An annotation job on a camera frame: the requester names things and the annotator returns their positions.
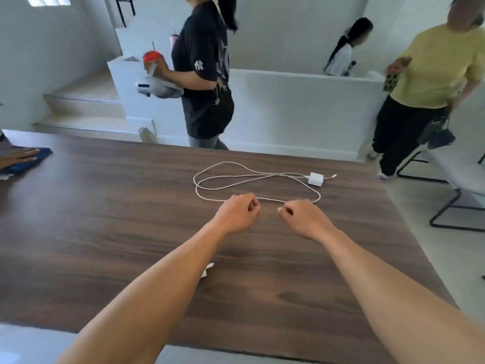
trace window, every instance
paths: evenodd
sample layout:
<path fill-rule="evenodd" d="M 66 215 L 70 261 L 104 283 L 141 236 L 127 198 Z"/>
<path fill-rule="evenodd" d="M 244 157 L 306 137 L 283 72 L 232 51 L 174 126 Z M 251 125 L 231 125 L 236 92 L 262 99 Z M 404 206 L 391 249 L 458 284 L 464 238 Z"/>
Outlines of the window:
<path fill-rule="evenodd" d="M 28 0 L 32 6 L 61 6 L 71 5 L 69 0 Z"/>

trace black metal railing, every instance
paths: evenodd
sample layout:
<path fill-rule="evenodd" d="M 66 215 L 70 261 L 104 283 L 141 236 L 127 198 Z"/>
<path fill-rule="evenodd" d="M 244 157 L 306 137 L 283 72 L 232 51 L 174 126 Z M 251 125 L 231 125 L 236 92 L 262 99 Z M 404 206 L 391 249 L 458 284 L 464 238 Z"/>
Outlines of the black metal railing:
<path fill-rule="evenodd" d="M 129 2 L 131 5 L 131 11 L 133 11 L 133 16 L 136 15 L 135 13 L 135 6 L 133 5 L 133 0 L 116 0 L 116 4 L 118 5 L 118 11 L 120 12 L 120 17 L 121 21 L 123 22 L 123 25 L 126 28 L 126 21 L 125 21 L 125 16 L 123 15 L 123 10 L 121 10 L 121 4 L 120 2 Z"/>

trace black hair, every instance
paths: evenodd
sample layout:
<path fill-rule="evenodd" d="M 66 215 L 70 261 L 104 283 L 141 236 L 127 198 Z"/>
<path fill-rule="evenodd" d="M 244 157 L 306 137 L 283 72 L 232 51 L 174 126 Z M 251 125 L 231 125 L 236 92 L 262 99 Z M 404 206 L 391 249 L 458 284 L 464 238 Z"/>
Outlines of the black hair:
<path fill-rule="evenodd" d="M 354 25 L 350 28 L 349 32 L 345 36 L 341 36 L 336 48 L 330 55 L 330 59 L 328 59 L 327 66 L 325 69 L 330 65 L 332 62 L 333 58 L 341 50 L 342 47 L 344 47 L 346 44 L 352 45 L 352 42 L 358 40 L 360 37 L 370 33 L 374 29 L 374 24 L 367 19 L 367 18 L 360 18 L 358 19 Z"/>
<path fill-rule="evenodd" d="M 226 24 L 227 29 L 236 33 L 239 29 L 236 22 L 235 14 L 237 2 L 236 0 L 219 0 L 219 10 L 221 11 L 222 18 Z"/>
<path fill-rule="evenodd" d="M 452 1 L 452 5 L 454 5 L 457 1 L 460 1 L 460 0 L 453 0 Z M 472 25 L 474 26 L 477 26 L 477 27 L 481 27 L 483 25 L 483 23 L 485 22 L 485 15 L 479 15 L 472 23 Z"/>

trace blue towel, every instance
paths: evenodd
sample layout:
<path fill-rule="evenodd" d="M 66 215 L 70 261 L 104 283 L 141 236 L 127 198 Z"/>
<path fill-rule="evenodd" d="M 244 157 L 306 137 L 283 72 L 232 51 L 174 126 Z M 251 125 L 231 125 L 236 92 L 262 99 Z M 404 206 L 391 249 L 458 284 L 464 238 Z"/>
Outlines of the blue towel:
<path fill-rule="evenodd" d="M 10 167 L 7 167 L 6 169 L 3 169 L 0 171 L 0 173 L 3 174 L 20 174 L 24 171 L 27 171 L 29 168 L 37 165 L 41 161 L 43 161 L 49 154 L 52 153 L 50 148 L 39 148 L 40 152 L 37 154 L 34 154 L 33 156 L 30 157 L 36 157 L 37 159 L 32 162 L 23 162 L 21 164 L 16 164 Z"/>

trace wooden table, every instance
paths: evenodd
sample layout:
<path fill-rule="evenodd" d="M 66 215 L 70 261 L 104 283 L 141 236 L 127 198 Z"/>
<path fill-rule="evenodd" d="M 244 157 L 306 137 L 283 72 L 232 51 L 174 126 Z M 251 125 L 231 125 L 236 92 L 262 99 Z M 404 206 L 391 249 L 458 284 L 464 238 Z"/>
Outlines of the wooden table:
<path fill-rule="evenodd" d="M 374 165 L 7 131 L 54 154 L 0 181 L 0 321 L 78 332 L 133 279 L 197 232 L 220 204 L 192 177 L 221 161 L 265 172 L 338 174 L 318 203 L 367 250 L 452 302 L 376 179 Z M 227 165 L 210 174 L 241 174 Z M 313 193 L 271 178 L 232 192 Z M 263 202 L 214 257 L 172 344 L 338 364 L 393 362 L 323 248 Z"/>

